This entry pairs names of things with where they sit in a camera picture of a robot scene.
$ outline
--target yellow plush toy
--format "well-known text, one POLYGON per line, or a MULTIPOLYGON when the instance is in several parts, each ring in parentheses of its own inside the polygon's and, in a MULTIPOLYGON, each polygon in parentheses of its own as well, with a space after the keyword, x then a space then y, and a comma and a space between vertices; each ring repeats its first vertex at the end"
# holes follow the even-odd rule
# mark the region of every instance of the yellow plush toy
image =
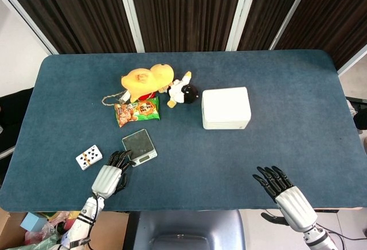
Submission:
POLYGON ((124 96, 130 96, 130 102, 135 102, 141 96, 156 91, 164 92, 172 84, 173 76, 172 67, 166 64, 153 65, 150 69, 134 69, 121 77, 121 85, 128 93, 124 96))

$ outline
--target curtain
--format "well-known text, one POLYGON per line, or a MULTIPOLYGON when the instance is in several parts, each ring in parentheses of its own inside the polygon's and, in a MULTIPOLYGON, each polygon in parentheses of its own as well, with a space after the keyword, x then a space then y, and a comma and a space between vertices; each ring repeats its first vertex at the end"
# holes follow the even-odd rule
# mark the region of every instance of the curtain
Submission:
POLYGON ((367 0, 302 0, 276 49, 323 49, 337 69, 367 44, 367 0))
POLYGON ((134 0, 146 52, 225 50, 238 0, 134 0))
POLYGON ((18 0, 59 53, 135 52, 122 0, 18 0))
POLYGON ((295 0, 253 0, 238 50, 268 49, 295 0))

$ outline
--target blue box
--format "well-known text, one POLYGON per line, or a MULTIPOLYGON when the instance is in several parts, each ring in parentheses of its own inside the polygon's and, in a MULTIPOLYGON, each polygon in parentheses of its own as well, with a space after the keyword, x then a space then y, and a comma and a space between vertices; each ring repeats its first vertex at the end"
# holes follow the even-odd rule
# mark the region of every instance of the blue box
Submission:
POLYGON ((39 232, 47 222, 47 218, 39 214, 28 213, 21 223, 21 227, 29 232, 39 232))

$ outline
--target robotic hand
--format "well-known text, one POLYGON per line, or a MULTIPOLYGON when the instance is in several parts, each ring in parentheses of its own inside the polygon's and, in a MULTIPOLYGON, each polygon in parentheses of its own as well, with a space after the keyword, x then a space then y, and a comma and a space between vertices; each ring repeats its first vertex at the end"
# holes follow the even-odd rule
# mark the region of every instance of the robotic hand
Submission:
POLYGON ((104 207, 104 200, 126 186, 127 175, 124 172, 135 164, 127 158, 129 154, 130 150, 116 151, 110 156, 92 185, 93 197, 87 199, 73 226, 63 235, 61 245, 55 249, 82 250, 89 244, 92 227, 104 207))
POLYGON ((316 226, 317 214, 302 192, 292 184, 278 167, 257 167, 264 178, 253 177, 265 189, 279 207, 284 217, 261 216, 271 223, 289 225, 294 231, 304 234, 304 241, 311 250, 338 250, 328 232, 316 226))

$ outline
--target white box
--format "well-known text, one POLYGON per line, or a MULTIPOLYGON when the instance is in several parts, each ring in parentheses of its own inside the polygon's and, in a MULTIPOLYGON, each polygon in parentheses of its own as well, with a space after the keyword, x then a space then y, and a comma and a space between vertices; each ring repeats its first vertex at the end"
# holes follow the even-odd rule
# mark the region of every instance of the white box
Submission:
POLYGON ((202 125, 207 130, 246 128, 251 119, 246 87, 203 91, 201 111, 202 125))

